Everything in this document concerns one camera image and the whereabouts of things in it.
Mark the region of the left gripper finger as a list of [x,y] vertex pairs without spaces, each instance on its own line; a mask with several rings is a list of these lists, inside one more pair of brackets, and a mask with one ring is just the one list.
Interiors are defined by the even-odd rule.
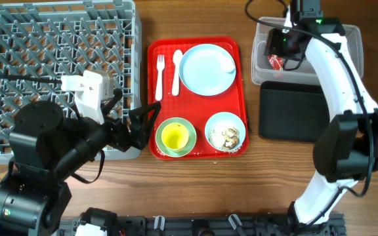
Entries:
[[133,109],[129,112],[131,135],[135,138],[149,138],[161,110],[161,102]]
[[101,110],[103,115],[109,114],[109,112],[114,108],[114,106],[122,99],[123,91],[120,88],[115,88],[113,90],[113,98],[109,100],[106,104],[101,105]]

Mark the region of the red snack wrapper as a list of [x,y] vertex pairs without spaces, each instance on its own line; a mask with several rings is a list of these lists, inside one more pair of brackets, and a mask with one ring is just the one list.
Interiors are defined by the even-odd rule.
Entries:
[[284,62],[280,57],[276,55],[271,55],[271,56],[268,56],[268,61],[269,61],[269,64],[272,66],[273,70],[275,71],[283,70]]

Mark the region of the yellow cup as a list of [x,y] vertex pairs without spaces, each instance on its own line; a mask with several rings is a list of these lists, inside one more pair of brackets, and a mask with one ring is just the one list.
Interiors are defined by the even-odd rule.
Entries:
[[188,129],[182,123],[170,123],[161,132],[161,141],[167,149],[181,151],[189,140]]

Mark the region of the green bowl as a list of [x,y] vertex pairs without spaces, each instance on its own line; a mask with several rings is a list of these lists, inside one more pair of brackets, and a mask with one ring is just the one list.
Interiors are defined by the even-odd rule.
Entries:
[[[181,151],[172,151],[167,149],[165,145],[161,141],[161,132],[165,128],[166,125],[170,123],[182,123],[189,132],[189,140],[185,148]],[[194,126],[186,119],[182,117],[172,117],[164,120],[157,128],[156,133],[154,135],[154,141],[152,142],[152,146],[150,147],[150,151],[152,154],[157,157],[158,159],[166,158],[179,158],[188,155],[193,148],[195,147],[197,141],[197,134]]]

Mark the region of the white plastic fork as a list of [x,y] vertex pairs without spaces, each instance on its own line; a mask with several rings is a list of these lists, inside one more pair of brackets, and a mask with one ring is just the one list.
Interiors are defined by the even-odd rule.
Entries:
[[161,101],[163,98],[163,70],[165,69],[165,57],[162,54],[157,56],[157,83],[156,83],[156,93],[155,99]]

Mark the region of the white napkin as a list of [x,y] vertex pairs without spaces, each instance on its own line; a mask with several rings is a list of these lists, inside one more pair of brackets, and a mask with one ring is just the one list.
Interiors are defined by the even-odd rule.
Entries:
[[217,58],[219,60],[219,64],[221,69],[226,73],[232,73],[235,69],[235,63],[231,56],[226,56],[225,54],[219,52],[217,54]]

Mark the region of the white plastic spoon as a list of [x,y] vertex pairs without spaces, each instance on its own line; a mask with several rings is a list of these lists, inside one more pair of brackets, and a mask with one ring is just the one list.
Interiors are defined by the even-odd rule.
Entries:
[[172,84],[172,95],[178,96],[180,90],[180,79],[179,79],[179,69],[180,69],[180,61],[182,60],[183,53],[181,50],[176,50],[173,54],[173,63],[175,65],[175,71],[173,76],[173,84]]

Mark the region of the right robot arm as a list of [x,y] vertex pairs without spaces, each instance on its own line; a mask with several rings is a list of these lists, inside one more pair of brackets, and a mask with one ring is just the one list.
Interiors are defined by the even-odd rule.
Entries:
[[338,18],[287,18],[269,26],[267,53],[308,60],[329,112],[329,124],[313,148],[315,173],[290,206],[294,230],[304,230],[326,222],[346,192],[357,197],[368,192],[378,171],[378,104],[353,65]]

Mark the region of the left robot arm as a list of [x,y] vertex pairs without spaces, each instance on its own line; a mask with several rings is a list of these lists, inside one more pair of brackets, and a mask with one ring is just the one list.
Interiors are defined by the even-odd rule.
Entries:
[[65,119],[50,101],[21,108],[9,136],[14,156],[0,181],[0,235],[52,235],[72,198],[66,179],[87,183],[76,170],[97,155],[105,160],[106,146],[144,149],[160,109],[160,102],[134,109],[125,125],[111,117]]

